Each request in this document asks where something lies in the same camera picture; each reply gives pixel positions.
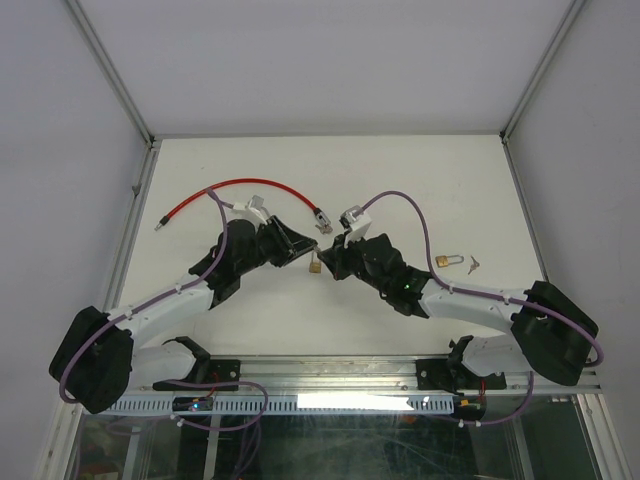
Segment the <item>small brass padlock long shackle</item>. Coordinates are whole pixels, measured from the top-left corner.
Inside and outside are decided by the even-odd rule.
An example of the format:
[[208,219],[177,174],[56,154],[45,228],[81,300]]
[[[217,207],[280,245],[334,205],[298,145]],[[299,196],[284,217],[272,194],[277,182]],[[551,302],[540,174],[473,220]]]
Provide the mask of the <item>small brass padlock long shackle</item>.
[[318,258],[316,251],[311,252],[310,262],[309,262],[309,272],[311,274],[320,274],[322,272],[322,262]]

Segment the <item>silver key pair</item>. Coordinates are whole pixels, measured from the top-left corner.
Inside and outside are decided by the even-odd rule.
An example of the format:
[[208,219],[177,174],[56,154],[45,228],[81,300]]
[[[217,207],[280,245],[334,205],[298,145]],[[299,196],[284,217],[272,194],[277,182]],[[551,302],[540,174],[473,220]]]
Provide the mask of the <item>silver key pair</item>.
[[315,224],[315,227],[322,235],[330,235],[333,232],[333,228],[330,223],[318,222]]

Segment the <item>silver keys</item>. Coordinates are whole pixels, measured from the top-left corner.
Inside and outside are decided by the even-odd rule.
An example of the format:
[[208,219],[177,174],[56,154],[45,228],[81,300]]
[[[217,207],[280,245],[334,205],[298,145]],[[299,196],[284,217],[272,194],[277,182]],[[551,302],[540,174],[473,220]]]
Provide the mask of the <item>silver keys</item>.
[[475,259],[474,256],[471,256],[471,265],[468,271],[468,274],[471,274],[474,270],[476,270],[480,266],[480,263]]

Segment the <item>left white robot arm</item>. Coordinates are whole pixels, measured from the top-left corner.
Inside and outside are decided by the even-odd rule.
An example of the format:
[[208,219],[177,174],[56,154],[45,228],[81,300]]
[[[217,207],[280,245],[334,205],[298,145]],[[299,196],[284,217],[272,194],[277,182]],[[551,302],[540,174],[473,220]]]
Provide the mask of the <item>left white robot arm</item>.
[[217,244],[175,285],[137,305],[109,312],[89,306],[75,315],[49,366],[61,397],[97,414],[144,386],[179,380],[201,387],[210,373],[208,352],[187,337],[157,346],[151,340],[225,302],[243,275],[265,264],[284,267],[317,245],[275,216],[260,225],[228,221]]

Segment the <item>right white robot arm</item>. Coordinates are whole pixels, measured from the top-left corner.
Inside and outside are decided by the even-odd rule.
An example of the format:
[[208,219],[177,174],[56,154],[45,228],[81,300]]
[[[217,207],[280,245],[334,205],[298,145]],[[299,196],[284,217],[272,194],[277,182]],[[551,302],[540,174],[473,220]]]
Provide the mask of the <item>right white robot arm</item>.
[[355,242],[339,235],[319,258],[335,280],[363,281],[402,315],[454,319],[495,331],[493,337],[467,335],[451,343],[447,374],[459,387],[526,371],[574,386],[595,348],[597,324],[549,282],[525,290],[443,286],[433,273],[407,264],[385,234]]

